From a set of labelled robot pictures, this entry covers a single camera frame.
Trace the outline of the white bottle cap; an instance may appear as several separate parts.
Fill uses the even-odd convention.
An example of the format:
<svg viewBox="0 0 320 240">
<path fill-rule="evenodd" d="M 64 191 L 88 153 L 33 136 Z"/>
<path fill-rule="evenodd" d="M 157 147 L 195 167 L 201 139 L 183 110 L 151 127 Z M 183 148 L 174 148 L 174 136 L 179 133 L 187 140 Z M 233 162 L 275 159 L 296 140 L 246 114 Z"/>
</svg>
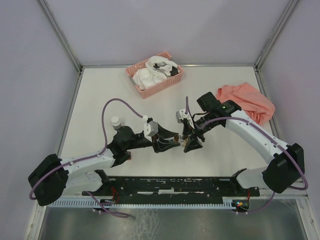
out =
<svg viewBox="0 0 320 240">
<path fill-rule="evenodd" d="M 111 122 L 111 125 L 113 127 L 113 129 L 115 131 L 117 131 L 118 129 L 120 129 L 123 125 L 122 125 L 122 121 L 120 120 L 119 117 L 117 116 L 113 116 L 111 119 L 110 119 L 110 122 Z"/>
</svg>

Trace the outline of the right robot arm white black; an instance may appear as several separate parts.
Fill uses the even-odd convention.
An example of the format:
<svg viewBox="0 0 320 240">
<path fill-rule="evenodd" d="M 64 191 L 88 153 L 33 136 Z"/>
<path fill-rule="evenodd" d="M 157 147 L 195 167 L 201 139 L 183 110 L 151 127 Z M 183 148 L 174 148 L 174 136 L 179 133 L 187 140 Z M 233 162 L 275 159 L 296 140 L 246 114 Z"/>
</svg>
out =
<svg viewBox="0 0 320 240">
<path fill-rule="evenodd" d="M 205 133 L 222 126 L 241 137 L 267 163 L 266 167 L 238 171 L 236 179 L 229 183 L 231 193 L 240 196 L 253 187 L 269 188 L 278 194 L 286 189 L 308 189 L 304 150 L 299 144 L 290 145 L 268 133 L 232 100 L 220 102 L 212 92 L 207 92 L 197 103 L 203 111 L 198 120 L 191 115 L 188 105 L 176 112 L 177 121 L 183 124 L 185 153 L 202 148 Z"/>
</svg>

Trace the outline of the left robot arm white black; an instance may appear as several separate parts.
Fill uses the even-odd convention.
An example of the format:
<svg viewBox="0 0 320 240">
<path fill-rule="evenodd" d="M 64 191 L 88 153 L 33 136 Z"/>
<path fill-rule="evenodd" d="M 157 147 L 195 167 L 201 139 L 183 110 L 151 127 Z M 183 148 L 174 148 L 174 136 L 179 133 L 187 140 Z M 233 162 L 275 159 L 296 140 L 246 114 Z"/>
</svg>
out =
<svg viewBox="0 0 320 240">
<path fill-rule="evenodd" d="M 31 186 L 29 197 L 40 206 L 47 206 L 63 195 L 85 191 L 106 195 L 111 183 L 97 171 L 123 164 L 131 158 L 130 150 L 151 147 L 155 153 L 162 153 L 178 146 L 179 134 L 159 124 L 155 129 L 146 124 L 140 133 L 121 126 L 112 142 L 101 150 L 80 157 L 59 158 L 55 153 L 46 156 L 27 178 Z"/>
</svg>

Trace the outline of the glass pill bottle yellow pills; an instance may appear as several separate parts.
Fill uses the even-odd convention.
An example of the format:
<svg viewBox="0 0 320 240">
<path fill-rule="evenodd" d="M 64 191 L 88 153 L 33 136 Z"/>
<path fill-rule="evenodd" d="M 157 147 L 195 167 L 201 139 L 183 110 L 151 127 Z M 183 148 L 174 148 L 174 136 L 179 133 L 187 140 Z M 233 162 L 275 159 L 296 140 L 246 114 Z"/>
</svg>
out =
<svg viewBox="0 0 320 240">
<path fill-rule="evenodd" d="M 173 137 L 173 141 L 175 143 L 179 143 L 180 146 L 185 147 L 187 142 L 188 142 L 188 136 L 187 135 L 180 135 L 180 134 L 176 134 Z"/>
</svg>

